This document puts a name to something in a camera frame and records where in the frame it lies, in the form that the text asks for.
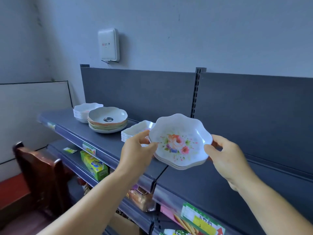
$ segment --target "floral pattern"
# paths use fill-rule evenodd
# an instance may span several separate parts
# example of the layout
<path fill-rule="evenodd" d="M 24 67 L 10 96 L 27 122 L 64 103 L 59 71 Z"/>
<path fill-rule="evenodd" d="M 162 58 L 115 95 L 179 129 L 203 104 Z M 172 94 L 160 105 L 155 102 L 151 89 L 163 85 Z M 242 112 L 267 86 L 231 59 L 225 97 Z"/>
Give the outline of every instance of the floral pattern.
<path fill-rule="evenodd" d="M 177 160 L 185 160 L 186 156 L 190 153 L 190 150 L 193 150 L 193 144 L 198 142 L 193 142 L 193 139 L 188 137 L 187 135 L 179 135 L 179 134 L 167 134 L 167 136 L 161 136 L 162 142 L 161 147 L 168 151 L 169 153 L 173 153 L 174 161 Z"/>

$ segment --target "red flower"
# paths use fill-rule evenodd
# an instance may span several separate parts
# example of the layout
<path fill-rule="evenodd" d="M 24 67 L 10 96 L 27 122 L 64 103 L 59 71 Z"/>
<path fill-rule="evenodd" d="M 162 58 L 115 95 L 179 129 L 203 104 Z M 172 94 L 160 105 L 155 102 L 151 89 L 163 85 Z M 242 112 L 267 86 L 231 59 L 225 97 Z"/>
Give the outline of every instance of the red flower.
<path fill-rule="evenodd" d="M 182 150 L 180 151 L 181 154 L 188 154 L 189 153 L 189 148 L 187 146 L 184 146 Z"/>

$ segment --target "stack of bowls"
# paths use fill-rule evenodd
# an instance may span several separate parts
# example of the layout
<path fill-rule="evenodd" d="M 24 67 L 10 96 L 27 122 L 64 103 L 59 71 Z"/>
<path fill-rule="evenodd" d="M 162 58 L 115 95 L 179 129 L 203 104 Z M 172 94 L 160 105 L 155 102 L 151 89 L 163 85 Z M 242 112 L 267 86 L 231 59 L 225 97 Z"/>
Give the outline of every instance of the stack of bowls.
<path fill-rule="evenodd" d="M 149 141 L 158 142 L 154 156 L 177 169 L 198 166 L 208 158 L 204 144 L 212 144 L 211 134 L 200 120 L 182 114 L 160 117 L 149 132 Z"/>
<path fill-rule="evenodd" d="M 103 107 L 103 105 L 98 103 L 83 103 L 79 106 L 75 106 L 73 109 L 74 117 L 82 123 L 88 123 L 89 111 L 99 107 Z"/>
<path fill-rule="evenodd" d="M 127 126 L 128 115 L 116 107 L 99 107 L 88 114 L 89 127 L 97 133 L 115 133 Z"/>

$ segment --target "printed flower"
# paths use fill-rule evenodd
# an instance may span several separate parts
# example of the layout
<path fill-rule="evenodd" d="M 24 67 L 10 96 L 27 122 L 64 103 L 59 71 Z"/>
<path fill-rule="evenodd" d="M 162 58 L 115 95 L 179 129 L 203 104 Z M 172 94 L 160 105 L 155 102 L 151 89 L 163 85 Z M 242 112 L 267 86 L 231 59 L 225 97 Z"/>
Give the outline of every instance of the printed flower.
<path fill-rule="evenodd" d="M 189 148 L 188 148 L 187 146 L 184 146 L 184 147 L 182 148 L 182 150 L 180 150 L 180 153 L 181 153 L 181 154 L 188 154 L 188 153 L 189 153 Z"/>
<path fill-rule="evenodd" d="M 185 141 L 177 134 L 168 135 L 168 144 L 172 149 L 181 150 Z"/>

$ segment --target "green box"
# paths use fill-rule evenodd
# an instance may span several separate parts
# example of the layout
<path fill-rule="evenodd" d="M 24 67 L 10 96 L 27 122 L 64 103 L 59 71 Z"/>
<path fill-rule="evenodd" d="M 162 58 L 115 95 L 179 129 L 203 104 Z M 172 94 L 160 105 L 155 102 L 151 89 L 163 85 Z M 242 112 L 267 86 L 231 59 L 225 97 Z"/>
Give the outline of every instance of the green box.
<path fill-rule="evenodd" d="M 109 174 L 108 167 L 89 153 L 80 151 L 80 157 L 96 180 L 101 181 Z"/>

